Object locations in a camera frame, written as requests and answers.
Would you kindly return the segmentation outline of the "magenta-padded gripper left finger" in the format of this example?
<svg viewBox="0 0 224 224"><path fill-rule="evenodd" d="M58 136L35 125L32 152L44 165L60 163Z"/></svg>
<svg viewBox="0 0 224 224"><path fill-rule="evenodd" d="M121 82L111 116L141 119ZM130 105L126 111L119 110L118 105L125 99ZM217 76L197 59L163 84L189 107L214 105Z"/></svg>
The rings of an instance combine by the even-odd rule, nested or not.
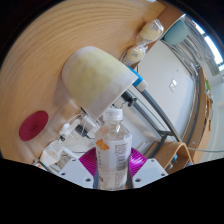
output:
<svg viewBox="0 0 224 224"><path fill-rule="evenodd" d="M88 150L79 159L70 159L59 172L59 176L78 186L96 189L98 185L96 149Z"/></svg>

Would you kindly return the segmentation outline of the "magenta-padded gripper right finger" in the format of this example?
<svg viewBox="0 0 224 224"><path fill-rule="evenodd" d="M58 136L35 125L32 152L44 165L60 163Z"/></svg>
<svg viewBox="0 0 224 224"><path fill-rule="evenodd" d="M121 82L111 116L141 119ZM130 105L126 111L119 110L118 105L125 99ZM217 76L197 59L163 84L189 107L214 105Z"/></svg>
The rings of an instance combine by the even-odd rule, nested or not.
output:
<svg viewBox="0 0 224 224"><path fill-rule="evenodd" d="M144 187L167 175L168 173L155 158L147 159L136 149L131 149L127 179L128 189Z"/></svg>

